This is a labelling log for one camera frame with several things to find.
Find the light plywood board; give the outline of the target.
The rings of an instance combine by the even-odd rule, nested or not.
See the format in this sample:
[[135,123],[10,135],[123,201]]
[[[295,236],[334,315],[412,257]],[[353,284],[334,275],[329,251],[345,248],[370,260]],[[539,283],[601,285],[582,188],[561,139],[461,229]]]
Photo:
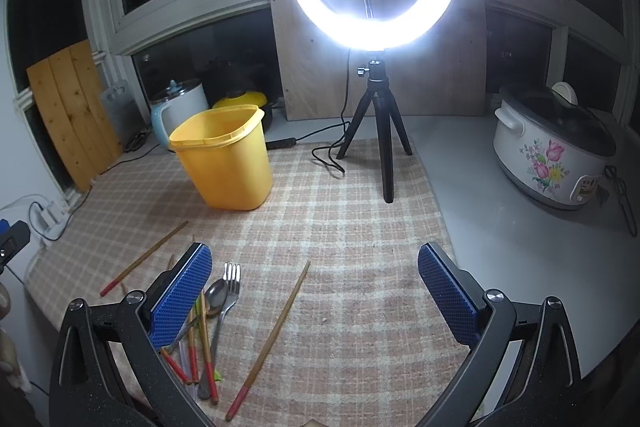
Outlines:
[[[329,39],[295,0],[270,0],[284,107],[289,120],[355,112],[367,81],[356,69],[371,55]],[[405,116],[480,116],[486,94],[485,0],[452,0],[422,38],[386,52],[386,72]]]

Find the checkered pink tablecloth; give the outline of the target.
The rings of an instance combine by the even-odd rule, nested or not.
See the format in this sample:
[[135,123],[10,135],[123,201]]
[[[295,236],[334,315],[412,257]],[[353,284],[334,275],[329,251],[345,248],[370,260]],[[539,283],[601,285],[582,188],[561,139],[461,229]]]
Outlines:
[[[358,141],[337,178],[306,146],[269,155],[272,189],[252,211],[209,208],[178,158],[154,153],[96,181],[62,239],[30,268],[28,295],[60,326],[70,300],[114,303],[150,286],[192,242],[213,277],[241,265],[241,292],[221,329],[217,425],[250,373],[307,261],[306,279],[234,418],[238,426],[412,426],[468,351],[416,267],[428,242],[450,240],[420,160],[395,156],[395,199],[380,193],[378,146]],[[189,224],[105,297],[100,290],[183,221]]]

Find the yellow plastic bucket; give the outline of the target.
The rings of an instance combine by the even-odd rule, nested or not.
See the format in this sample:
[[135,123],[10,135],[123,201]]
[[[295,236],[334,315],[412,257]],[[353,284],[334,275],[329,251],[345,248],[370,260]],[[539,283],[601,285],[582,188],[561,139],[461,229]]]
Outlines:
[[212,108],[180,124],[169,146],[206,205],[254,210],[272,187],[262,118],[256,105]]

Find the steel spoon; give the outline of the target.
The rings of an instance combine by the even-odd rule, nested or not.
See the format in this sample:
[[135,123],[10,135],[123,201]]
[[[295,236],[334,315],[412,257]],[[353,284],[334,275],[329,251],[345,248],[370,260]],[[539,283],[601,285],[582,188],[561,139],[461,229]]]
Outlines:
[[[227,299],[229,291],[229,283],[224,279],[216,280],[212,285],[209,286],[207,291],[205,291],[205,311],[206,317],[216,317],[216,315],[221,311],[222,305]],[[198,325],[200,320],[197,317],[194,319],[189,319],[186,324],[182,326],[177,338],[166,347],[168,352],[174,351],[175,347],[178,346],[180,340],[192,329],[193,326]]]

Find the grey cutting board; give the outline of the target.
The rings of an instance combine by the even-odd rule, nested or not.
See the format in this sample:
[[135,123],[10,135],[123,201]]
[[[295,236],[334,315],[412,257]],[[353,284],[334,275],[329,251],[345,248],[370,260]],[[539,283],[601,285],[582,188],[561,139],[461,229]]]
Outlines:
[[108,87],[100,94],[100,100],[120,143],[127,145],[145,127],[128,82],[122,80]]

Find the green plastic spoon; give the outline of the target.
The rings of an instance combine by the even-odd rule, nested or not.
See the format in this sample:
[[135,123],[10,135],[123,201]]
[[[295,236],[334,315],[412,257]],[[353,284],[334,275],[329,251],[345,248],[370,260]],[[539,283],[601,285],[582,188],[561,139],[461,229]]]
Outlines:
[[212,355],[210,354],[209,338],[208,338],[208,326],[207,326],[207,312],[206,312],[206,300],[204,293],[201,293],[196,299],[195,303],[196,316],[198,317],[198,331],[200,332],[200,339],[203,351],[204,360],[204,381],[206,384],[210,384],[215,380],[215,371],[213,369]]

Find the black tripod stand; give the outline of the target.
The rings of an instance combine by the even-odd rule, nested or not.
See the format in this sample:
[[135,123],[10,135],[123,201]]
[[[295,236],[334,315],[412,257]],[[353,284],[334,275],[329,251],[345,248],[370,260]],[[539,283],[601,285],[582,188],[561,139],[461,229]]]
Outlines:
[[352,116],[352,122],[345,131],[337,158],[342,159],[346,156],[369,106],[373,105],[378,134],[378,155],[381,161],[383,198],[387,204],[391,204],[395,199],[392,127],[396,129],[405,154],[411,156],[413,151],[396,98],[390,90],[385,61],[378,57],[372,58],[366,66],[358,69],[357,75],[367,77],[367,89],[360,98],[355,114]]

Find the light blue electric kettle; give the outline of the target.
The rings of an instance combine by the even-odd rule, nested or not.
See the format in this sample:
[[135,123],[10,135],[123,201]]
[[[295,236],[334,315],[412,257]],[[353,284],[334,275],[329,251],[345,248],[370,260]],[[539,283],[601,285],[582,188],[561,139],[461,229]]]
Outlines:
[[151,101],[151,126],[155,138],[168,150],[171,133],[192,116],[209,109],[200,80],[171,80],[169,86]]

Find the pine wood plank board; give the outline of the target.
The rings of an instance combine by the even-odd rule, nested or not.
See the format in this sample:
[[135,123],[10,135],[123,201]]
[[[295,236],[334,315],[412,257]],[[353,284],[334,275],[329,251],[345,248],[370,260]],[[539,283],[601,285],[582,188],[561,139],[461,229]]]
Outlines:
[[101,102],[104,91],[87,40],[29,66],[30,89],[58,156],[77,190],[122,155],[114,127]]

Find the clear purple plastic spoon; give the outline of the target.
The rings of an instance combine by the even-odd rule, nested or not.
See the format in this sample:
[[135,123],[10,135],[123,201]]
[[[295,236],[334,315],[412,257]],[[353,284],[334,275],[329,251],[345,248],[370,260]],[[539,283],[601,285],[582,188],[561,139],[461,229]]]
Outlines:
[[178,350],[180,355],[180,364],[183,370],[183,373],[188,377],[188,386],[193,384],[192,381],[192,372],[191,372],[191,363],[189,357],[189,349],[188,349],[188,340],[186,337],[183,337],[178,343]]

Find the yellow lid black pot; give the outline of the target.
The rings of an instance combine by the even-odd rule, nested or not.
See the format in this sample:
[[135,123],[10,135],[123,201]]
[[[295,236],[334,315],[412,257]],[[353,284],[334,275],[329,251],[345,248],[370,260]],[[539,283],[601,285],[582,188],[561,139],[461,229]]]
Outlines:
[[239,105],[255,105],[260,108],[265,116],[262,118],[262,130],[268,131],[273,120],[272,104],[268,98],[259,91],[247,91],[241,88],[229,90],[227,94],[214,104],[214,108],[223,108]]

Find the steel fork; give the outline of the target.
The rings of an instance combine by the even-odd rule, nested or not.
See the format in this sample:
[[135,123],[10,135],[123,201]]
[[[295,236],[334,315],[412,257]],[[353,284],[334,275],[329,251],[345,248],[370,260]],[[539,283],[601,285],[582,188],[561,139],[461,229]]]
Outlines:
[[[221,335],[222,324],[228,312],[236,305],[240,297],[241,290],[241,265],[235,262],[229,262],[224,265],[224,276],[222,279],[227,285],[227,295],[224,304],[221,306],[220,313],[217,315],[216,326],[214,328],[213,339],[210,340],[209,354],[210,354],[210,366],[212,369],[217,368],[217,350],[218,343]],[[207,373],[204,373],[204,378],[200,382],[198,388],[198,397],[201,400],[209,399],[213,405],[217,405],[219,402],[219,393],[217,385],[210,387],[207,379]]]

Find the red wooden chopstick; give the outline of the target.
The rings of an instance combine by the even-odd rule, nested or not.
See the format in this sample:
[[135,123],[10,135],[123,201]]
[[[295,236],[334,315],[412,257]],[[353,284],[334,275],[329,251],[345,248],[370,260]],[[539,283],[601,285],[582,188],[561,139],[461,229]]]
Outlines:
[[108,283],[100,290],[99,296],[105,297],[108,293],[110,293],[116,286],[122,283],[122,281],[125,280],[132,271],[137,269],[139,265],[142,265],[142,263],[145,262],[146,259],[151,257],[152,254],[155,253],[155,251],[158,251],[160,247],[162,247],[169,241],[169,239],[172,239],[176,234],[182,231],[188,224],[188,220],[183,221],[182,223],[180,223],[180,225],[177,225],[173,230],[171,230],[169,233],[155,242],[150,248],[148,248],[146,251],[143,251],[143,253],[139,257],[134,259],[134,261],[131,262],[130,265],[127,265],[126,268],[122,270],[122,272],[116,275],[116,277],[114,277],[114,279],[111,280],[110,283]]
[[288,314],[290,313],[293,303],[300,291],[300,288],[302,287],[304,280],[306,279],[306,275],[309,271],[310,268],[310,261],[307,261],[303,267],[303,271],[300,272],[299,277],[294,285],[294,288],[291,291],[291,294],[288,296],[288,300],[286,300],[286,303],[283,307],[283,309],[281,310],[278,318],[277,318],[277,322],[276,324],[274,324],[273,328],[271,329],[271,332],[267,338],[267,340],[265,341],[264,345],[262,346],[262,350],[260,350],[259,355],[255,361],[255,363],[253,364],[252,368],[250,369],[250,373],[248,373],[247,377],[245,378],[244,383],[242,384],[239,392],[236,394],[233,402],[231,403],[230,407],[228,408],[228,411],[226,413],[226,415],[224,415],[224,420],[225,421],[232,421],[233,418],[235,418],[235,415],[239,412],[239,409],[242,407],[243,402],[245,401],[248,393],[250,392],[250,388],[253,387],[254,382],[256,381],[260,370],[262,369],[262,367],[264,366],[264,363],[266,361],[266,358],[268,357],[272,346],[274,345],[274,343],[276,342],[276,340],[278,339],[278,336],[281,332],[281,329],[286,321],[286,318],[288,317]]
[[194,309],[190,310],[189,321],[190,329],[188,332],[188,355],[191,371],[191,381],[192,384],[196,385],[198,383],[198,356],[196,355],[194,326],[196,325],[196,323],[198,323],[198,317],[196,316]]
[[204,392],[208,392],[208,399],[213,405],[217,405],[219,401],[218,391],[215,381],[215,371],[213,366],[212,354],[210,353],[209,339],[208,339],[208,326],[207,326],[207,312],[206,312],[206,298],[204,291],[201,291],[200,300],[200,335],[203,350],[204,369],[203,376],[201,377],[200,389],[198,392],[204,395]]

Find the floral white slow cooker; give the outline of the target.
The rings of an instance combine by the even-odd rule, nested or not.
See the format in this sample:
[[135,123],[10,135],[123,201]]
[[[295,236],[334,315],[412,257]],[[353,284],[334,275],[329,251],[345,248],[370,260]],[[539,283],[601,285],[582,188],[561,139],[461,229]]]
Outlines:
[[559,210],[587,205],[616,154],[610,130],[566,82],[510,83],[499,94],[494,150],[503,172],[541,204]]

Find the white power strip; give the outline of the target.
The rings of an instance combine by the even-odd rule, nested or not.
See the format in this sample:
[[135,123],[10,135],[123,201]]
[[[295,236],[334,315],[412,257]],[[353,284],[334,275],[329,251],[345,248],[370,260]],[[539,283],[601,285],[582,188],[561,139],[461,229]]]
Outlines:
[[64,206],[58,205],[57,202],[47,202],[43,205],[39,217],[44,234],[53,237],[60,234],[66,227],[70,212]]

